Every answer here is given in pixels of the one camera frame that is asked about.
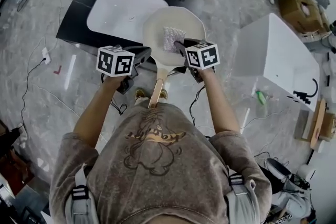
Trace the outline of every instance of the brown t-shirt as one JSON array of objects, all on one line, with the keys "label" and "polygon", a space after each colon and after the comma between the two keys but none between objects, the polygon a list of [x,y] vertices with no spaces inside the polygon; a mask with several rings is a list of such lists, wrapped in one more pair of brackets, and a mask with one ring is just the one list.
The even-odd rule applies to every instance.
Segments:
[{"label": "brown t-shirt", "polygon": [[77,134],[64,136],[50,191],[56,223],[66,223],[65,202],[83,163],[91,167],[87,185],[101,224],[158,223],[163,215],[191,223],[228,223],[224,196],[231,187],[225,165],[255,181],[264,221],[271,204],[270,182],[239,133],[218,133],[208,141],[177,107],[146,105],[122,116],[99,156]]}]

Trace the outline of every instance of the metal scrubber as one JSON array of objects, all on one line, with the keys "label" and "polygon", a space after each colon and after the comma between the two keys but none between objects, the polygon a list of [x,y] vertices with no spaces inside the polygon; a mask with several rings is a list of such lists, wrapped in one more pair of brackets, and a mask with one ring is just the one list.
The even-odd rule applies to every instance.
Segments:
[{"label": "metal scrubber", "polygon": [[163,27],[164,29],[164,50],[178,53],[178,49],[175,47],[174,42],[184,42],[185,31],[175,29],[173,27]]}]

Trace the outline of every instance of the black buckle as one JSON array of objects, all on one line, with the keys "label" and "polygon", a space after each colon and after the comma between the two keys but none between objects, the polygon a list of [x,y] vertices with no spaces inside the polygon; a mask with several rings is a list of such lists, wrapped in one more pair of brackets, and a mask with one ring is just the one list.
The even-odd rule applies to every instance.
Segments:
[{"label": "black buckle", "polygon": [[242,175],[235,173],[229,176],[230,186],[243,185],[243,184],[244,184],[244,179]]},{"label": "black buckle", "polygon": [[72,200],[87,200],[89,199],[89,189],[87,186],[79,185],[71,191]]}]

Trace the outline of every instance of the yellow shoe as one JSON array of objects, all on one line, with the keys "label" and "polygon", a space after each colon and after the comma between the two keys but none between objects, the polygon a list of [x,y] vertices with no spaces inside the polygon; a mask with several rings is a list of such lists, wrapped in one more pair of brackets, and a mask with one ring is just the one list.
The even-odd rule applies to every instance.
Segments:
[{"label": "yellow shoe", "polygon": [[135,99],[137,100],[140,97],[146,97],[145,90],[142,88],[137,88],[135,91]]},{"label": "yellow shoe", "polygon": [[162,89],[160,92],[160,98],[164,98],[166,100],[168,100],[168,93],[165,89]]}]

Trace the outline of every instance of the cartoon graphic on shirt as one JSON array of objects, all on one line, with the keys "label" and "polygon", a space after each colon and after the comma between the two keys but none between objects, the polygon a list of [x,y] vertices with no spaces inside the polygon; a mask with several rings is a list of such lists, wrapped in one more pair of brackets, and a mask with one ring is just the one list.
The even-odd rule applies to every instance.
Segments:
[{"label": "cartoon graphic on shirt", "polygon": [[177,143],[186,133],[174,133],[163,121],[162,110],[157,108],[151,114],[144,113],[136,133],[125,135],[125,138],[134,140],[131,146],[125,148],[128,154],[124,159],[126,168],[137,169],[141,165],[154,176],[164,176],[169,172],[175,156],[182,153]]}]

